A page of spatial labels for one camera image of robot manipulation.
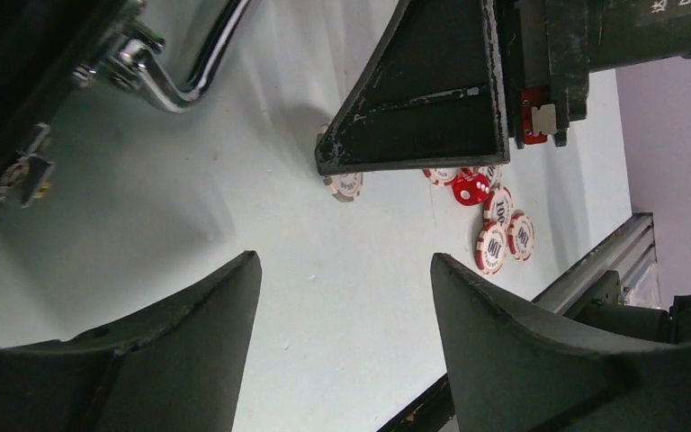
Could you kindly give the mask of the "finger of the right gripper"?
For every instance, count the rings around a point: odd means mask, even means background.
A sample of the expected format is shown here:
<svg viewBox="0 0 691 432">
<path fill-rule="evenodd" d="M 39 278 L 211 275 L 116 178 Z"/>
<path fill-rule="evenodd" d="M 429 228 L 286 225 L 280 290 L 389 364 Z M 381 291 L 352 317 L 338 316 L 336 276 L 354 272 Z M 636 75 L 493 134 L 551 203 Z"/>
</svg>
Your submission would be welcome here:
<svg viewBox="0 0 691 432">
<path fill-rule="evenodd" d="M 493 1 L 399 2 L 317 142 L 319 173 L 507 163 L 498 21 Z"/>
</svg>

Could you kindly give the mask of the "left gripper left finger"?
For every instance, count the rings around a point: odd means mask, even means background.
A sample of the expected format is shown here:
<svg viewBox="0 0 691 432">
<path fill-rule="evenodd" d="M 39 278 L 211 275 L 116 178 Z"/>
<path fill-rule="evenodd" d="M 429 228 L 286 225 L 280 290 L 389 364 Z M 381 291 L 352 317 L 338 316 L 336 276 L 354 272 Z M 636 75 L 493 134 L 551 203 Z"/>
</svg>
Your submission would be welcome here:
<svg viewBox="0 0 691 432">
<path fill-rule="evenodd" d="M 246 251 L 67 341 L 0 349 L 0 431 L 229 431 L 262 282 Z"/>
</svg>

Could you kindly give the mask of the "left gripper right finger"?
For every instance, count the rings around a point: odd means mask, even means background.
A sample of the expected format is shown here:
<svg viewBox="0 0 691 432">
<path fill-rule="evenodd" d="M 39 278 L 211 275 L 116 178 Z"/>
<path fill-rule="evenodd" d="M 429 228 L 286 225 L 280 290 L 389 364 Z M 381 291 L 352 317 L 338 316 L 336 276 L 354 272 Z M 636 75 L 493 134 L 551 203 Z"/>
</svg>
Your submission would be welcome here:
<svg viewBox="0 0 691 432">
<path fill-rule="evenodd" d="M 691 342 L 593 328 L 444 253 L 430 266 L 462 431 L 691 431 Z"/>
</svg>

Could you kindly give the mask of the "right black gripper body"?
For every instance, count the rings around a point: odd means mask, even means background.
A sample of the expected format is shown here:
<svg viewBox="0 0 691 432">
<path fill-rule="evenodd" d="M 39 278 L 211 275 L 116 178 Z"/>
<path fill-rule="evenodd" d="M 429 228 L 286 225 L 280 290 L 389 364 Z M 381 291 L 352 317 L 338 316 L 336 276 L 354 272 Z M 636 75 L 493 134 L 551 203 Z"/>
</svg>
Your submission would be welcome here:
<svg viewBox="0 0 691 432">
<path fill-rule="evenodd" d="M 568 143 L 592 73 L 691 59 L 691 1 L 497 1 L 508 128 L 518 148 Z"/>
</svg>

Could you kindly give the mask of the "white red chip stack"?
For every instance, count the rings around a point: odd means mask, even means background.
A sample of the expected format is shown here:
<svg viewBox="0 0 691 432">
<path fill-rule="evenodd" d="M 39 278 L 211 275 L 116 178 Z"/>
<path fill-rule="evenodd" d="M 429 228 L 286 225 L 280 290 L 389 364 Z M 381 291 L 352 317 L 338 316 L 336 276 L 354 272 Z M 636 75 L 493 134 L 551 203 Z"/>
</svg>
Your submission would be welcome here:
<svg viewBox="0 0 691 432">
<path fill-rule="evenodd" d="M 460 173 L 489 179 L 485 202 L 464 206 L 455 200 L 452 184 Z M 341 204 L 327 219 L 328 231 L 353 240 L 360 252 L 391 247 L 393 257 L 407 260 L 422 239 L 436 252 L 449 237 L 485 275 L 499 273 L 508 258 L 524 262 L 533 255 L 533 222 L 517 209 L 499 166 L 326 175 L 322 182 Z"/>
</svg>

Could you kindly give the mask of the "black poker set case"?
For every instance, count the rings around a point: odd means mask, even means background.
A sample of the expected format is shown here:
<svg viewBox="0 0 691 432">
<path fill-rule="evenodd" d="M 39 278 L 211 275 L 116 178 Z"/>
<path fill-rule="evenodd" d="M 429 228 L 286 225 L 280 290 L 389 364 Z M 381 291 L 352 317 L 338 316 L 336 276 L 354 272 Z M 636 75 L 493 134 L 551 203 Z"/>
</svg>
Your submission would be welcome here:
<svg viewBox="0 0 691 432">
<path fill-rule="evenodd" d="M 167 113 L 207 94 L 248 1 L 210 12 L 187 78 L 159 61 L 164 39 L 140 20 L 143 1 L 0 1 L 0 210 L 39 199 L 55 165 L 43 152 L 52 117 L 77 89 L 106 79 Z"/>
</svg>

